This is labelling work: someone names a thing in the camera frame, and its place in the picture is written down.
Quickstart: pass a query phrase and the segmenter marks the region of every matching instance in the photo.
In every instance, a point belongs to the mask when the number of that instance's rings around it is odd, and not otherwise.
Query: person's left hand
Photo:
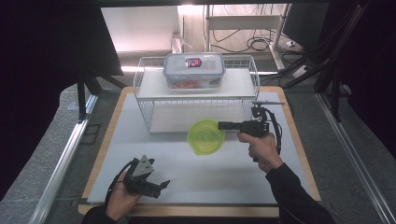
[[[120,178],[113,191],[111,192],[110,199],[108,200],[106,215],[115,221],[119,221],[128,215],[136,206],[142,195],[130,194],[125,188],[123,178],[125,172],[120,175]]]

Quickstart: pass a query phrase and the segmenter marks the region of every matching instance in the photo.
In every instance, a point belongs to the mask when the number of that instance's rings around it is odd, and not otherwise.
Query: wire basket
[[[224,56],[226,73],[218,90],[171,90],[163,75],[164,57],[140,59],[134,95],[150,133],[187,132],[200,119],[251,119],[260,81],[253,57]]]

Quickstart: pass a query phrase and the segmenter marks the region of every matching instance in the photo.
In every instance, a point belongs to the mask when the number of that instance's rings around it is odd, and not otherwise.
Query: aluminum rail
[[[350,162],[352,163],[352,166],[355,169],[355,172],[358,175],[359,180],[363,184],[364,189],[366,190],[368,196],[370,197],[375,207],[375,210],[381,217],[382,222],[388,224],[395,224],[396,219],[389,208],[388,202],[385,200],[378,185],[372,179],[370,173],[368,172],[366,166],[361,160],[358,151],[350,141],[342,124],[340,122],[337,122],[335,118],[332,116],[332,112],[329,109],[330,104],[327,101],[325,93],[317,93],[317,97],[323,111],[326,114],[327,119],[329,120],[335,134],[337,135],[338,140],[340,141],[346,155],[348,156]]]
[[[71,160],[73,159],[73,155],[78,147],[79,140],[84,133],[85,128],[87,127],[88,121],[90,119],[91,113],[93,111],[93,107],[96,104],[97,96],[91,95],[87,101],[87,118],[85,118],[80,124],[77,124],[64,148],[64,152],[62,153],[61,158],[58,161],[58,164],[55,167],[55,170],[52,173],[52,176],[49,179],[49,183],[44,189],[43,194],[41,195],[40,201],[33,212],[32,217],[30,218],[29,223],[38,224],[44,223],[47,215],[52,207],[53,201],[55,200],[56,194],[62,182],[64,180],[64,176],[67,172],[67,168]]]

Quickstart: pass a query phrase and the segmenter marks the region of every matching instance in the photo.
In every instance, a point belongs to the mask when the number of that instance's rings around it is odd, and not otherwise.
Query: green bowl
[[[187,141],[196,155],[210,155],[219,150],[225,133],[218,129],[218,122],[202,119],[195,122],[187,134]]]

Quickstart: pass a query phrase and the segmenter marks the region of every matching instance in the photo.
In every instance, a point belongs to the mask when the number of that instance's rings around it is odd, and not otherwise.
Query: white wall
[[[173,33],[180,33],[177,7],[102,8],[117,52],[171,50]]]

